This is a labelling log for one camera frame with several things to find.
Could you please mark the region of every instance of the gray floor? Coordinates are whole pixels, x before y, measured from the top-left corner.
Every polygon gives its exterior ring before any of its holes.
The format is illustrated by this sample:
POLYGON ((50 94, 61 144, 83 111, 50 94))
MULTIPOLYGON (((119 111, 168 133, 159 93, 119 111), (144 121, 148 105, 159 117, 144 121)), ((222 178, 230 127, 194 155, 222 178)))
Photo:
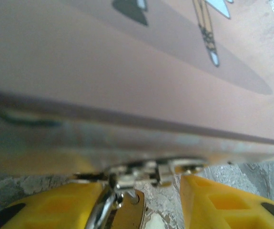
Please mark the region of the gray floor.
MULTIPOLYGON (((269 2, 274 11, 274 0, 269 2)), ((274 200, 274 162, 209 167, 200 175, 274 200)), ((57 187, 64 182, 65 178, 58 176, 0 177, 0 210, 19 198, 57 187)), ((173 186, 169 188, 138 188, 146 193, 148 219, 153 213, 159 214, 166 228, 183 228, 179 177, 174 177, 173 186)))

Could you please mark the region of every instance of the yellow plastic part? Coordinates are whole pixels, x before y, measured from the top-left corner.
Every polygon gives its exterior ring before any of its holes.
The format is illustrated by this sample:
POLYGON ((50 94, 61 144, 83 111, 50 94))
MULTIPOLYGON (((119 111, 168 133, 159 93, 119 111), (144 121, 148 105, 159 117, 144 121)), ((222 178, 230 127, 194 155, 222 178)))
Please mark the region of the yellow plastic part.
POLYGON ((67 184, 12 203, 26 206, 3 229, 84 229, 101 184, 67 184))
POLYGON ((180 196, 186 229, 274 229, 269 199, 198 176, 181 177, 180 196))

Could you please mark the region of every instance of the concrete floor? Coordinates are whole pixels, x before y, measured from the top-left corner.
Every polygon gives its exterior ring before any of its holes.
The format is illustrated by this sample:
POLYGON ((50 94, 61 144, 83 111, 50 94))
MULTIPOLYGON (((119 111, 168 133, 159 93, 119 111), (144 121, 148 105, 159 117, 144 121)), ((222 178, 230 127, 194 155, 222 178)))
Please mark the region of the concrete floor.
MULTIPOLYGON (((274 0, 269 2, 274 11, 274 0)), ((200 175, 274 200, 274 161, 209 167, 200 175)), ((162 222, 169 229, 184 228, 178 193, 179 180, 179 177, 174 177, 173 185, 165 189, 138 187, 146 194, 149 207, 147 220, 153 218, 156 224, 162 222)), ((60 176, 0 177, 0 210, 19 198, 57 187, 65 181, 65 177, 60 176)))

